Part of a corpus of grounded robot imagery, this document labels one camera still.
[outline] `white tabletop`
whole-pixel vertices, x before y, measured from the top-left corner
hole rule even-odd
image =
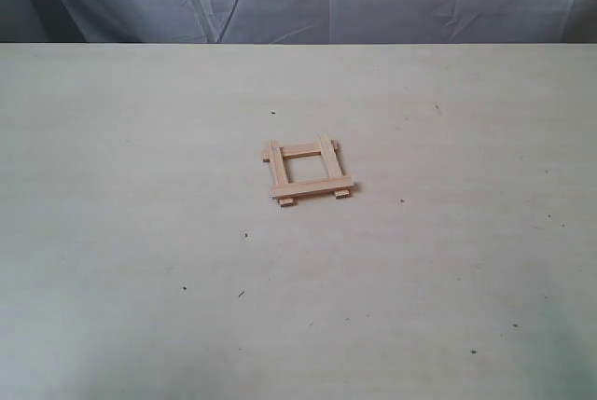
[[[590,46],[3,45],[0,397],[596,398],[596,125]]]

